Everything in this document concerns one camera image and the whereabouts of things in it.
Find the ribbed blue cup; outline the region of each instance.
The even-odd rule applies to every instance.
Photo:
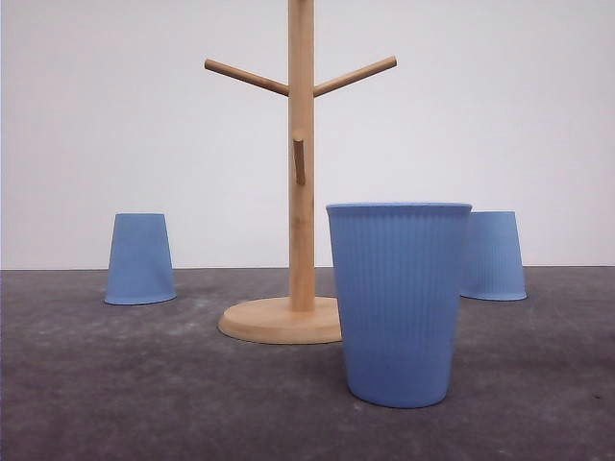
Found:
[[[105,303],[148,304],[175,297],[164,215],[116,214]]]
[[[327,206],[348,386],[379,405],[449,386],[467,204]]]
[[[516,301],[528,296],[514,211],[470,213],[461,280],[465,298]]]

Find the cup rim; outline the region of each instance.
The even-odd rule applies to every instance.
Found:
[[[481,209],[479,211],[472,210],[472,214],[514,214],[512,209]]]
[[[164,216],[164,213],[115,213],[115,216]]]
[[[360,207],[454,207],[454,208],[472,208],[472,205],[455,202],[348,202],[338,204],[328,204],[327,209],[336,208],[360,208]]]

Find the wooden pole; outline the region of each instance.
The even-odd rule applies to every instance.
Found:
[[[314,309],[314,1],[288,0],[288,194],[290,305]],[[305,184],[298,184],[293,136],[303,139]]]

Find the upside-down blue cup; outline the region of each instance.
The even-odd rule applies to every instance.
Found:
[[[148,304],[175,297],[164,215],[116,214],[105,303]]]
[[[528,296],[514,211],[470,213],[461,280],[465,298],[516,301]]]

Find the round wooden base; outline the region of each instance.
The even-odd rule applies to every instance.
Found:
[[[341,341],[336,298],[316,298],[310,312],[290,310],[290,298],[268,298],[229,307],[218,324],[233,338],[267,344]]]

